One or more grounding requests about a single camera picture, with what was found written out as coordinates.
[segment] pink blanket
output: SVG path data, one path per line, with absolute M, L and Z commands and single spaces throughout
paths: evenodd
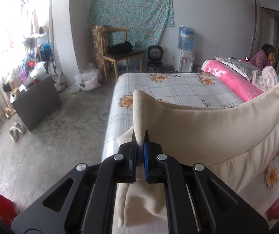
M 202 65 L 203 72 L 212 73 L 235 92 L 244 102 L 261 95 L 263 92 L 249 83 L 231 68 L 217 60 L 208 60 Z M 279 199 L 267 211 L 268 220 L 279 219 Z

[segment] open rice cooker lid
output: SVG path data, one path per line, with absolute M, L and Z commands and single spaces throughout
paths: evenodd
M 160 61 L 162 59 L 163 50 L 161 46 L 149 46 L 148 47 L 148 60 Z

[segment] green patterned pillow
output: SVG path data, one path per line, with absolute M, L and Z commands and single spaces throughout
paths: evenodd
M 228 67 L 235 70 L 238 74 L 242 75 L 244 78 L 246 78 L 249 82 L 252 80 L 252 71 L 257 70 L 259 75 L 262 74 L 262 71 L 260 71 L 257 67 L 253 66 L 249 62 L 243 62 L 233 59 L 226 59 L 224 57 L 215 55 L 215 58 L 227 65 Z

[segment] teal floral cloth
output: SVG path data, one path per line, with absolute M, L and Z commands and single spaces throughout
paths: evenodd
M 158 44 L 166 26 L 173 26 L 172 0 L 92 0 L 88 18 L 92 26 L 129 28 L 128 41 L 135 48 Z M 109 45 L 124 42 L 124 33 L 108 36 Z

